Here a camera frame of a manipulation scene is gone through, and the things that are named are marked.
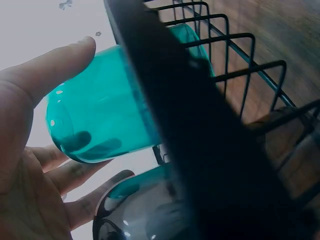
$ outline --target black wire rack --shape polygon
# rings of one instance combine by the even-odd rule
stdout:
[[[230,228],[258,233],[261,229],[255,229],[252,225],[248,228],[248,223],[254,224],[252,219],[233,221],[236,214],[243,213],[248,217],[255,216],[257,211],[267,222],[270,232],[277,234],[277,239],[310,238],[310,233],[301,223],[301,208],[320,192],[319,184],[299,197],[300,204],[293,202],[255,139],[307,112],[317,118],[320,100],[249,131],[240,119],[253,73],[257,73],[274,91],[270,112],[275,109],[279,99],[286,106],[296,108],[282,90],[287,70],[285,61],[257,64],[254,61],[255,36],[251,33],[230,34],[228,17],[225,14],[210,14],[208,4],[203,1],[172,0],[171,5],[151,10],[141,2],[132,0],[105,0],[105,6],[115,38],[137,75],[164,145],[170,153],[170,160],[187,186],[186,196],[192,209],[193,223],[201,232],[200,235],[206,236],[200,239],[211,239],[212,226],[216,227],[217,239],[228,239],[225,234],[229,234],[229,237],[232,235]],[[150,14],[170,9],[173,21],[160,23],[155,14]],[[181,9],[182,19],[177,19],[177,9]],[[193,17],[186,17],[186,11]],[[225,33],[211,23],[212,19],[217,18],[224,20]],[[164,27],[182,23],[192,24],[199,40],[180,44]],[[202,24],[207,27],[206,38],[201,38]],[[249,54],[233,41],[241,38],[251,39]],[[205,67],[199,67],[200,62],[190,64],[195,60],[190,58],[186,48],[207,45],[209,60],[212,61],[212,43],[221,41],[225,42],[223,75],[212,77],[204,71]],[[229,72],[230,48],[247,62],[246,69]],[[276,67],[281,68],[278,83],[266,73],[266,70]],[[239,116],[236,117],[225,98],[228,81],[240,76],[245,76],[246,82]],[[214,83],[223,83],[222,97]],[[312,128],[313,122],[310,121],[303,136]],[[232,151],[227,147],[231,145],[234,146]],[[158,164],[163,164],[167,154],[162,155],[159,146],[153,147],[153,151]]]
[[[272,99],[272,102],[269,107],[269,111],[272,112],[275,110],[276,103],[278,99],[281,99],[285,106],[287,107],[294,107],[296,108],[296,105],[293,103],[293,101],[286,95],[286,93],[282,90],[282,86],[285,81],[286,71],[287,71],[287,63],[284,60],[276,60],[267,62],[264,64],[258,65],[254,61],[254,55],[255,55],[255,46],[256,46],[256,39],[255,36],[252,33],[236,33],[236,34],[230,34],[230,25],[229,25],[229,19],[225,14],[219,13],[219,14],[210,14],[209,5],[206,2],[203,1],[194,1],[191,0],[191,2],[184,2],[183,0],[172,0],[172,5],[166,5],[161,7],[155,7],[152,8],[153,11],[163,11],[163,10],[169,10],[172,9],[173,12],[173,21],[167,21],[164,22],[164,25],[169,27],[172,25],[178,25],[178,24],[187,24],[187,23],[193,23],[194,29],[196,34],[199,37],[198,41],[188,42],[184,43],[183,46],[185,48],[191,48],[196,47],[200,45],[208,45],[208,56],[209,60],[212,64],[212,43],[224,41],[225,42],[225,58],[224,58],[224,74],[214,76],[211,78],[213,83],[220,83],[223,82],[223,97],[226,98],[226,92],[228,87],[228,80],[234,79],[240,76],[246,76],[246,82],[245,87],[243,91],[243,97],[241,102],[241,107],[239,111],[239,117],[242,118],[246,99],[248,95],[248,89],[250,85],[251,80],[251,74],[252,73],[258,73],[258,75],[264,80],[267,85],[274,91],[274,96]],[[182,12],[182,19],[177,19],[177,10],[181,9]],[[186,17],[185,11],[188,11],[193,15],[193,17]],[[212,19],[222,18],[224,20],[224,32],[220,31],[217,27],[215,27],[212,23]],[[201,35],[201,25],[204,25],[207,27],[207,38],[202,39]],[[242,50],[236,43],[234,43],[232,40],[234,39],[240,39],[240,38],[249,38],[251,39],[251,45],[249,54],[245,53],[244,50]],[[233,49],[243,60],[245,60],[248,64],[248,68],[241,69],[234,72],[228,71],[228,65],[229,65],[229,48]],[[279,75],[279,80],[274,81],[265,71],[272,68],[281,67],[281,72]],[[313,129],[313,119],[318,118],[318,115],[320,113],[320,100],[315,100],[303,107],[300,107],[297,111],[288,114],[280,119],[277,119],[276,121],[270,122],[269,124],[264,124],[260,128],[257,128],[253,131],[254,135],[256,137],[265,135],[266,133],[278,128],[281,125],[284,125],[291,120],[298,118],[309,111],[313,111],[312,118],[310,118],[309,121],[309,127],[306,128],[304,133],[301,135],[301,137],[298,139],[297,143],[300,143],[309,133],[311,133]],[[163,164],[165,162],[165,157],[168,156],[167,153],[161,154],[159,146],[153,147],[153,151],[155,154],[155,158],[157,160],[158,164]],[[277,168],[277,172],[281,170],[281,168],[287,163],[287,161],[283,161],[281,165]],[[312,198],[314,198],[318,193],[320,193],[320,188],[316,187],[320,185],[320,183],[317,183],[314,187],[310,189],[310,192],[313,192],[313,194],[310,194],[309,191],[307,191],[305,194],[306,197],[301,196],[299,200],[303,199],[302,202],[304,202],[303,206],[306,205],[308,202],[311,201]]]

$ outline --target wooden floor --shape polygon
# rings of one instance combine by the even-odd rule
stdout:
[[[230,33],[252,33],[255,35],[256,48],[254,61],[264,64],[275,60],[285,60],[287,73],[283,85],[284,92],[298,106],[303,106],[320,98],[320,1],[319,0],[203,0],[210,6],[211,14],[224,13],[228,16]],[[172,0],[156,0],[151,7],[172,4]],[[184,11],[187,18],[192,17]],[[177,19],[182,18],[182,10],[176,11]],[[163,21],[174,19],[173,11],[160,12]],[[223,19],[213,19],[211,23],[225,32]],[[201,25],[201,38],[207,38],[207,28]],[[250,39],[234,41],[247,54],[250,51]],[[216,75],[224,74],[225,42],[212,45],[211,63]],[[247,68],[248,64],[229,48],[229,72]],[[266,70],[277,83],[280,68]],[[239,113],[244,93],[245,77],[231,79],[227,87],[227,101]],[[269,112],[274,92],[258,76],[252,74],[248,96],[243,112],[243,122],[252,123]],[[283,106],[281,100],[276,108]],[[284,135],[278,134],[276,143],[281,145],[288,138],[295,136],[291,132],[301,131],[301,126],[287,127]],[[314,145],[315,159],[293,158],[280,172],[292,197],[297,197],[312,184],[320,180],[320,151]],[[320,209],[320,195],[311,203]]]

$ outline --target teal plastic cup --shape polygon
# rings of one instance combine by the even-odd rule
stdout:
[[[198,40],[186,24],[170,30],[182,43]],[[189,51],[208,60],[203,46]],[[55,145],[79,162],[97,163],[161,143],[119,45],[97,53],[83,72],[48,94],[46,123]]]

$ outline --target white wall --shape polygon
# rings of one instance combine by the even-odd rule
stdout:
[[[0,69],[5,69],[54,48],[82,39],[95,38],[97,52],[115,45],[103,0],[73,0],[62,10],[63,0],[3,1],[0,7]],[[46,100],[35,108],[28,146],[52,143],[45,124]],[[136,174],[156,166],[152,150],[118,157],[95,174],[83,186],[67,195],[65,202],[74,201],[91,192],[117,172],[130,169]],[[92,239],[92,222],[72,232],[74,240]]]

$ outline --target hand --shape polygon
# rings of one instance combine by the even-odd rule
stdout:
[[[35,106],[52,89],[76,76],[92,61],[91,37],[0,71],[0,238],[70,240],[70,231],[93,219],[98,201],[125,170],[69,203],[61,196],[108,164],[75,161],[55,146],[26,147]]]

